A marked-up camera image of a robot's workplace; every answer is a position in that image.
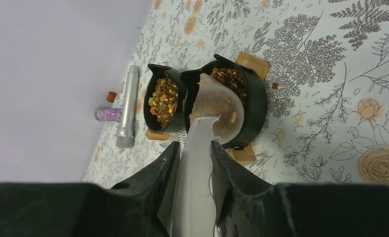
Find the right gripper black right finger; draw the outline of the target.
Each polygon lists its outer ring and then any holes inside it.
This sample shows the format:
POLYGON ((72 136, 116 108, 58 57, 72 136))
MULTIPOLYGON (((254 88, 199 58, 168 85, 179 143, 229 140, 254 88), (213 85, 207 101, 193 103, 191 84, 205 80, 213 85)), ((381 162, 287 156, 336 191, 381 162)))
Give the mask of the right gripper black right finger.
POLYGON ((216 226, 222 237, 389 237, 389 186, 272 185, 211 143, 216 226))

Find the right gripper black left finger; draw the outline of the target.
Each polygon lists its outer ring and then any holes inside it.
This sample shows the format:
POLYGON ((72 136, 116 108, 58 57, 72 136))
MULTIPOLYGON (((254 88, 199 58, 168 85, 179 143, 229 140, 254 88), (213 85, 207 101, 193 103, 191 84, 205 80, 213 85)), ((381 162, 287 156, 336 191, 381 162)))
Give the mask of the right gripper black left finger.
POLYGON ((179 166, 174 141, 109 189, 93 183, 0 183, 0 237, 167 237, 179 166))

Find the clear plastic scoop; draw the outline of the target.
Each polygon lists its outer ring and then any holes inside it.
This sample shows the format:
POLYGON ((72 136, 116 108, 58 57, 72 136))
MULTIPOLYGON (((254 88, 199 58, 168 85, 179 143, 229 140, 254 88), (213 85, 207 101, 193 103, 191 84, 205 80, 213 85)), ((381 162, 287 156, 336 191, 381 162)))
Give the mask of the clear plastic scoop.
POLYGON ((204 73, 199 79, 176 180, 172 237, 214 236, 216 205, 210 188, 211 143, 230 142, 244 123, 242 102, 231 89, 204 73))

